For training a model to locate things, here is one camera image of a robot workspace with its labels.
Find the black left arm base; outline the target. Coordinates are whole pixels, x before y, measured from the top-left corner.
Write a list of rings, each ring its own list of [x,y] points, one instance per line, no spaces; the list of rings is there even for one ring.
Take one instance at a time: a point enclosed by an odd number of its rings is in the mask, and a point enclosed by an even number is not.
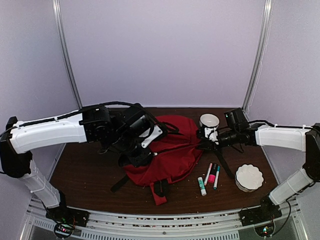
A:
[[[48,208],[44,204],[46,211],[46,217],[53,220],[56,223],[66,224],[79,227],[86,227],[89,220],[90,213],[86,210],[80,210],[70,208],[67,206],[66,199],[60,198],[60,202],[57,207]]]

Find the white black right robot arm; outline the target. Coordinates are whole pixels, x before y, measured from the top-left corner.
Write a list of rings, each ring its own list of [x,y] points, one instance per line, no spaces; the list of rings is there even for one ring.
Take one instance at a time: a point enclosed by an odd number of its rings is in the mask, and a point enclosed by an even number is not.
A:
[[[268,220],[282,203],[298,196],[320,181],[320,125],[279,126],[267,120],[248,121],[241,108],[224,113],[225,127],[217,116],[199,118],[197,137],[202,150],[215,154],[227,176],[238,182],[238,170],[231,170],[223,156],[228,147],[239,153],[245,147],[262,149],[278,185],[260,200],[259,220]]]

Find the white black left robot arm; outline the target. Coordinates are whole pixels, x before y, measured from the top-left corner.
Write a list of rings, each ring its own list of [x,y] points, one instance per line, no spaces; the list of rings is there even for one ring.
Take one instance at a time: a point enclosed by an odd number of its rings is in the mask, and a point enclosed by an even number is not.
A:
[[[83,107],[63,115],[33,121],[11,117],[0,135],[0,163],[5,175],[21,180],[61,222],[72,218],[64,194],[43,176],[32,150],[66,143],[101,144],[114,149],[134,167],[147,165],[153,157],[150,144],[164,131],[157,119],[140,104],[125,103],[111,110],[111,102]]]

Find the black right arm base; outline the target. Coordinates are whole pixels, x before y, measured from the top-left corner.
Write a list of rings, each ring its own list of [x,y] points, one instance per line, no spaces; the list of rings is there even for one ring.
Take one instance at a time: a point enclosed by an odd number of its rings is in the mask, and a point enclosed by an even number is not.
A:
[[[244,207],[239,211],[239,218],[243,226],[272,221],[281,216],[282,212],[279,205],[274,204],[267,195],[260,200],[260,206]]]

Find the red backpack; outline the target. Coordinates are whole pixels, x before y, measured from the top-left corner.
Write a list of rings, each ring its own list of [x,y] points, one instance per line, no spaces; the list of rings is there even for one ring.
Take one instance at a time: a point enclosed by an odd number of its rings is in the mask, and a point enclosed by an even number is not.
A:
[[[178,127],[177,133],[169,133],[161,140],[149,145],[152,151],[152,160],[146,166],[134,167],[125,165],[123,167],[126,175],[111,187],[113,193],[117,192],[128,181],[132,181],[140,187],[149,187],[154,202],[157,206],[167,202],[169,186],[188,177],[197,163],[203,151],[199,149],[201,139],[197,137],[200,125],[188,117],[181,115],[162,115],[158,120]],[[222,155],[222,143],[220,149],[213,151],[220,165],[227,175],[234,179],[227,162]]]

